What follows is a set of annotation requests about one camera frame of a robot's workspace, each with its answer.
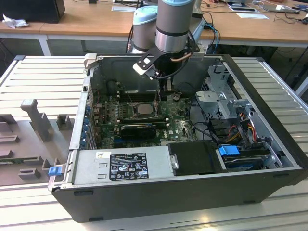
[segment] paper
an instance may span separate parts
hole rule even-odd
[[[136,7],[129,6],[113,6],[111,11],[124,11],[124,12],[135,12]]]
[[[256,13],[236,13],[240,18],[253,18],[253,19],[269,19],[264,14]]]
[[[12,19],[9,17],[6,17],[3,14],[3,20],[2,22],[10,28],[15,29],[16,27],[23,27],[23,26],[28,26],[29,24],[27,24],[27,22],[24,19]]]
[[[281,10],[281,8],[282,8],[281,5],[277,5],[277,6],[276,6],[276,10],[277,10],[277,11]]]

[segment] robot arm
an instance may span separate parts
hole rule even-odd
[[[192,18],[194,4],[195,0],[159,0],[158,7],[135,11],[133,53],[144,53],[133,66],[138,74],[173,78],[199,52],[196,41],[205,21],[200,11]]]

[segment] open computer chassis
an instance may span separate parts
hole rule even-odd
[[[138,58],[89,64],[64,176],[49,182],[75,221],[260,203],[307,177],[306,155],[230,56],[191,58],[164,95],[134,73]]]

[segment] computer case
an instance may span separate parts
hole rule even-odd
[[[58,23],[65,12],[63,0],[0,0],[2,14],[28,22]]]

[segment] black plastic cover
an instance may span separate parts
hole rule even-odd
[[[184,142],[168,144],[169,154],[177,159],[175,176],[221,173],[215,146],[211,142]]]

